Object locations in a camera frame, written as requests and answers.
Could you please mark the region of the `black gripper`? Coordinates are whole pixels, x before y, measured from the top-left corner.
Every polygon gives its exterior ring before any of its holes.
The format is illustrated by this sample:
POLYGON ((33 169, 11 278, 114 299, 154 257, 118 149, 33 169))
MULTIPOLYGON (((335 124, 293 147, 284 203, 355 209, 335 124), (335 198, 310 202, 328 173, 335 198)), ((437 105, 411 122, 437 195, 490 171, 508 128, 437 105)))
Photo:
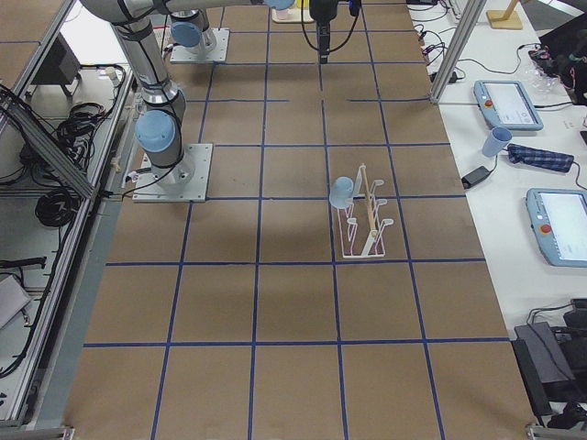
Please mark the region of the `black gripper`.
POLYGON ((309 12, 317 24, 327 24, 337 17, 338 0, 311 0, 309 12))

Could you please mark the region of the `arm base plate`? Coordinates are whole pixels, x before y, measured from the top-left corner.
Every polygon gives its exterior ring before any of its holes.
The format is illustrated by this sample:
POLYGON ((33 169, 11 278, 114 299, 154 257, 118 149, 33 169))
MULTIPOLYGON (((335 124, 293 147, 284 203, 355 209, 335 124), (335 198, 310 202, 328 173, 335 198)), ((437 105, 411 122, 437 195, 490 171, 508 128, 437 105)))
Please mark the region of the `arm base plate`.
POLYGON ((152 168, 150 159, 143 154, 142 167, 150 168, 140 173, 138 190, 131 196, 137 203, 182 203, 205 201, 212 161, 212 144, 184 144, 183 160, 162 180, 166 170, 152 168))
POLYGON ((175 46, 171 63, 210 64, 223 63, 227 58, 229 29, 225 27, 202 31, 192 24, 172 25, 175 46))

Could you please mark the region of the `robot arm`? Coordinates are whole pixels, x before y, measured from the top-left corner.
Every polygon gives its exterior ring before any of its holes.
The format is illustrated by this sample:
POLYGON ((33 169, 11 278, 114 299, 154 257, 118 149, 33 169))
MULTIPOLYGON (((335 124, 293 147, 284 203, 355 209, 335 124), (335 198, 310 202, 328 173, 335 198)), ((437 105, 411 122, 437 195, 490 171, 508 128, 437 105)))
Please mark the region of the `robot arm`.
POLYGON ((171 113, 173 126, 181 132, 185 104, 179 88, 170 79, 158 46, 150 16, 159 13, 189 24, 208 8, 226 6, 267 6, 275 11, 289 9, 292 1, 83 1, 94 16, 109 22, 120 40, 132 71, 142 86, 142 96, 150 109, 171 113))
POLYGON ((171 14, 171 32, 176 43, 196 55, 204 56, 216 47, 205 9, 190 9, 171 14))

